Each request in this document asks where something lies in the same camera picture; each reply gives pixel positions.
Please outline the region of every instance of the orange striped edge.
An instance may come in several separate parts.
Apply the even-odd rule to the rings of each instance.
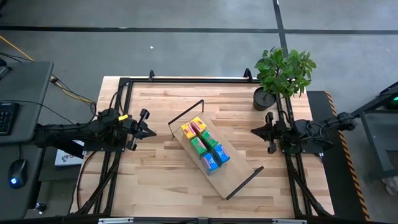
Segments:
[[[329,99],[329,104],[330,104],[330,108],[332,110],[332,113],[334,116],[337,116],[337,112],[336,112],[336,108],[333,104],[333,99],[331,97],[330,92],[325,91],[326,95],[328,96]],[[353,182],[354,182],[354,186],[356,188],[356,193],[358,194],[359,197],[359,202],[362,205],[362,211],[364,213],[365,216],[365,220],[366,221],[371,221],[371,218],[369,216],[369,212],[368,209],[366,208],[366,203],[365,203],[365,199],[363,197],[362,191],[361,191],[361,187],[359,186],[359,182],[358,182],[358,178],[355,174],[355,169],[354,169],[354,165],[353,165],[353,161],[351,160],[351,156],[349,154],[348,148],[347,148],[347,142],[346,139],[344,138],[343,132],[342,131],[338,131],[339,135],[340,135],[340,141],[341,141],[341,145],[343,146],[343,150],[346,156],[346,160],[347,160],[347,164],[349,166],[349,171],[351,172],[351,176],[353,178]]]

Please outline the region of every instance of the butcher block tabletop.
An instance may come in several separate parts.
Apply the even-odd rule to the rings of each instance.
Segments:
[[[104,77],[98,97],[98,111],[105,110],[118,90],[120,77]],[[139,119],[141,109],[150,112],[146,123],[156,137],[137,142],[136,151],[121,155],[111,215],[113,217],[211,217],[294,218],[285,156],[278,150],[268,154],[268,142],[250,133],[265,124],[267,112],[252,106],[254,83],[134,83],[129,114]],[[126,88],[122,96],[125,99]],[[253,168],[264,167],[255,178],[229,200],[223,200],[180,143],[172,136],[168,122],[200,100],[205,115]],[[307,95],[291,98],[294,118],[312,119]],[[189,112],[188,121],[201,111]],[[94,192],[100,179],[104,152],[97,152],[82,174],[80,203]],[[302,154],[308,188],[326,211],[333,213],[326,175],[321,160]],[[302,192],[297,186],[300,208]],[[108,188],[102,200],[104,209]],[[76,194],[71,212],[77,210]]]

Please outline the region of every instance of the yellow juice box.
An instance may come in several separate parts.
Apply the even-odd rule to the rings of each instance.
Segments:
[[[191,120],[191,126],[197,134],[201,134],[207,127],[206,124],[199,117]]]
[[[182,130],[182,133],[184,133],[185,137],[187,137],[187,139],[189,139],[189,140],[191,140],[191,139],[193,139],[194,137],[197,136],[196,133],[194,132],[194,130],[192,129],[191,124],[189,122],[183,124],[181,126],[181,130]]]

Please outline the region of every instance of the black cable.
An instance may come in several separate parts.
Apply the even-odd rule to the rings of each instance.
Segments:
[[[27,100],[2,100],[2,101],[0,101],[0,105],[1,105],[3,102],[34,103],[34,104],[37,104],[37,105],[43,106],[44,108],[47,108],[49,111],[51,111],[51,112],[55,113],[55,114],[56,114],[56,115],[58,115],[59,117],[61,117],[61,118],[65,119],[65,120],[67,120],[69,123],[73,124],[73,123],[72,123],[72,122],[71,122],[71,121],[70,121],[68,118],[65,118],[64,116],[62,116],[62,115],[58,114],[57,112],[55,112],[54,110],[52,110],[52,109],[51,109],[51,108],[49,108],[48,106],[45,106],[45,105],[43,105],[42,103],[33,102],[33,101],[27,101]]]
[[[3,56],[5,56],[5,57],[7,57],[7,58],[11,58],[11,59],[13,59],[13,60],[16,60],[16,61],[19,62],[19,63],[22,63],[20,60],[14,58],[14,57],[12,57],[12,56],[9,56],[9,55],[6,55],[6,54],[2,54],[2,53],[0,53],[0,55],[3,55]]]
[[[289,116],[287,116],[286,111],[282,110],[283,114],[286,116],[286,121],[289,122],[289,124],[292,124],[289,120]]]
[[[52,76],[54,76],[62,85],[64,85],[64,87],[65,87],[66,89],[65,89],[65,88],[62,88],[62,87],[60,87],[60,86],[58,86],[58,85],[56,85],[56,84],[54,83],[54,85],[55,85],[56,87],[58,87],[58,88],[60,88],[60,89],[62,89],[62,90],[68,91],[68,92],[70,92],[70,93],[76,95],[77,97],[80,98],[81,101],[83,101],[83,102],[86,103],[87,105],[89,105],[89,104],[88,104],[87,102],[85,102],[83,99],[86,99],[86,100],[88,100],[88,101],[94,102],[93,100],[90,100],[90,99],[88,99],[87,97],[84,97],[84,96],[79,95],[79,94],[75,93],[74,91],[72,91],[61,79],[59,79],[58,77],[56,77],[54,74],[52,74]]]
[[[92,102],[92,103],[90,104],[90,110],[91,110],[91,112],[93,113],[93,116],[92,116],[92,117],[90,118],[90,120],[89,120],[85,125],[83,125],[83,126],[79,126],[79,127],[77,127],[77,128],[47,128],[47,129],[53,129],[53,130],[71,130],[71,129],[77,129],[77,130],[79,130],[79,129],[85,128],[85,127],[87,127],[88,125],[90,125],[91,122],[93,122],[93,120],[94,120],[94,118],[95,118],[95,116],[96,116],[97,104],[96,104],[95,102]]]
[[[111,107],[112,107],[112,103],[113,103],[113,100],[114,100],[114,97],[115,97],[115,96],[118,96],[119,100],[121,100],[121,97],[120,97],[120,95],[119,95],[117,92],[113,94],[113,96],[112,96],[112,98],[111,98],[111,102],[109,103],[108,114],[109,114],[109,110],[110,110]],[[119,107],[120,107],[120,110],[122,111],[122,114],[124,114],[124,111],[123,111],[121,102],[120,102],[120,104],[119,104]]]
[[[80,209],[80,194],[79,194],[79,190],[80,190],[80,181],[81,181],[81,176],[83,175],[83,172],[85,170],[85,167],[88,163],[88,161],[90,161],[90,159],[94,156],[96,152],[91,153],[88,158],[86,159],[86,161],[83,164],[83,167],[80,170],[79,173],[79,179],[77,180],[77,187],[76,187],[76,203],[77,203],[77,209]]]
[[[325,127],[323,127],[322,125],[320,125],[320,124],[318,124],[316,122],[309,122],[308,125],[311,125],[311,124],[319,127],[318,134],[319,134],[319,136],[321,137],[322,140],[328,139],[328,132],[326,131]]]
[[[70,92],[70,93],[73,93],[73,94],[76,95],[77,97],[79,97],[80,101],[82,101],[83,103],[85,103],[87,106],[90,107],[90,111],[93,113],[94,117],[97,116],[97,115],[96,115],[96,106],[95,106],[95,110],[94,110],[94,111],[93,111],[93,107],[92,107],[92,105],[96,105],[96,103],[95,103],[94,101],[92,101],[92,100],[90,100],[90,99],[88,99],[88,98],[86,98],[86,97],[84,97],[84,96],[81,96],[81,95],[79,95],[79,94],[77,94],[77,93],[71,91],[69,88],[68,88],[68,89],[65,89],[65,88],[62,88],[62,87],[60,87],[60,86],[58,86],[58,85],[55,85],[55,86],[58,87],[58,88],[60,88],[61,90],[68,91],[68,92]],[[90,100],[91,103],[88,104],[88,103],[85,102],[82,98],[84,98],[84,99],[86,99],[86,100]]]
[[[10,56],[10,57],[13,57],[13,58],[20,58],[20,59],[23,59],[23,60],[27,60],[27,61],[33,62],[31,59],[20,57],[20,56],[15,56],[15,55],[11,55],[11,54],[6,54],[4,52],[0,52],[0,54],[2,54],[4,56]]]

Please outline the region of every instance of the gray floor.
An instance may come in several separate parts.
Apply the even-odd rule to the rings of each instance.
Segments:
[[[285,29],[398,29],[395,0],[279,0],[279,4]],[[27,26],[277,28],[272,0],[14,0],[3,14],[0,23]],[[54,74],[93,100],[105,75],[148,75],[153,69],[157,75],[240,77],[246,67],[254,70],[263,49],[280,45],[277,34],[0,34],[35,60],[54,61]],[[289,48],[310,51],[318,64],[308,90],[330,91],[338,111],[355,110],[397,81],[397,38],[286,35]],[[4,42],[0,49],[18,54]],[[52,85],[45,104],[72,121],[90,117],[86,105]],[[40,121],[60,122],[48,111],[43,111]],[[398,223],[398,198],[390,196],[380,182],[363,180],[377,169],[377,162],[361,124],[345,135],[372,220]],[[65,214],[70,203],[67,195],[59,196],[58,190],[51,189],[72,194],[73,181],[49,185],[40,193],[53,204],[45,215]]]

